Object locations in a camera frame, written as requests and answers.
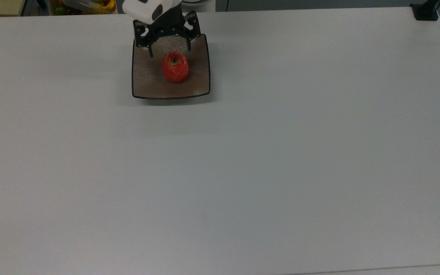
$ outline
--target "table surface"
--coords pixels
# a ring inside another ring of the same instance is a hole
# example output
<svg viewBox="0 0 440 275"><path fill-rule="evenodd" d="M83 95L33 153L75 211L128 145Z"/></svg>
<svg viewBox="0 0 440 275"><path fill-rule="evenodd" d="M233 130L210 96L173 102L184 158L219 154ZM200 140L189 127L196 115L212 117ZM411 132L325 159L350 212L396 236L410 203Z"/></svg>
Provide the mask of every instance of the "table surface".
<svg viewBox="0 0 440 275"><path fill-rule="evenodd" d="M440 265L440 20L199 20L211 94L147 101L127 15L0 18L0 274Z"/></svg>

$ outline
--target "square plate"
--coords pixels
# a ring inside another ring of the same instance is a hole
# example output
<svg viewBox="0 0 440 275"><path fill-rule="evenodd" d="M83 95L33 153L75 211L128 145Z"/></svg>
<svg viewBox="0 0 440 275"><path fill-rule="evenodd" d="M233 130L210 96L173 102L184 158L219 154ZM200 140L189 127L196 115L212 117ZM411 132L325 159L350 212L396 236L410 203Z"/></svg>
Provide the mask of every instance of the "square plate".
<svg viewBox="0 0 440 275"><path fill-rule="evenodd" d="M206 35L191 42L188 51L186 39L180 36L159 38L152 44L154 57L149 51L133 43L132 95L139 99L187 99L210 93L210 57ZM189 74L181 83L171 83L161 71L161 62L168 52L178 51L186 57Z"/></svg>

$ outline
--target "fruit basket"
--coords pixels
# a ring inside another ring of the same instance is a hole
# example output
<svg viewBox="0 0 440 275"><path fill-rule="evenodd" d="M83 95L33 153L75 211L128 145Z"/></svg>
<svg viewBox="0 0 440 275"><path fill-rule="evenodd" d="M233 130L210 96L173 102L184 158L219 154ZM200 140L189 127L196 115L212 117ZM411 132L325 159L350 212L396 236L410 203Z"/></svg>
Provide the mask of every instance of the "fruit basket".
<svg viewBox="0 0 440 275"><path fill-rule="evenodd" d="M117 13L115 0L49 0L50 15Z"/></svg>

